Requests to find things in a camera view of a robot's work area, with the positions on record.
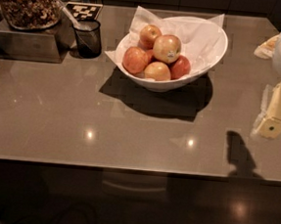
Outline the black-white fiducial marker card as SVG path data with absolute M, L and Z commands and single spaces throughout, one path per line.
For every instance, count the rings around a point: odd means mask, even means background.
M 78 20 L 97 20 L 103 8 L 101 4 L 69 2 L 67 9 Z

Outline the black mesh cup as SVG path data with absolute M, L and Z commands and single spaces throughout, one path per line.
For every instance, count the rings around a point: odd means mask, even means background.
M 102 53 L 101 24 L 96 20 L 81 20 L 73 25 L 76 47 L 82 58 L 97 58 Z

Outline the right red apple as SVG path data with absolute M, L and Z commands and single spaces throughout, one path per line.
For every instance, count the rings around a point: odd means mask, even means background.
M 176 62 L 172 63 L 169 67 L 171 78 L 180 79 L 183 75 L 190 72 L 191 65 L 185 56 L 179 56 Z

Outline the glass jar of nuts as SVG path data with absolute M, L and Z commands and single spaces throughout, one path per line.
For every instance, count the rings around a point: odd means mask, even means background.
M 56 25 L 61 18 L 57 0 L 0 0 L 8 24 L 20 30 L 39 30 Z

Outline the white plastic utensil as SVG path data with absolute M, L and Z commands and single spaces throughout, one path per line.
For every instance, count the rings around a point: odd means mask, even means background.
M 70 19 L 71 23 L 74 25 L 74 28 L 82 30 L 80 27 L 79 21 L 74 17 L 74 15 L 69 11 L 65 4 L 61 0 L 56 1 L 60 10 Z

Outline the small hidden middle apple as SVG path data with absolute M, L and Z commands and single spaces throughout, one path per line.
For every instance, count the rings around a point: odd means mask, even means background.
M 155 58 L 154 58 L 154 51 L 153 49 L 149 49 L 146 51 L 147 58 L 148 58 L 148 64 L 151 63 Z

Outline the front yellow-red apple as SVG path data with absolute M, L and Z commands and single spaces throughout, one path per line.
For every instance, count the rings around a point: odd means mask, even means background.
M 156 81 L 171 80 L 169 67 L 163 62 L 151 62 L 145 67 L 144 76 L 146 78 L 153 78 Z

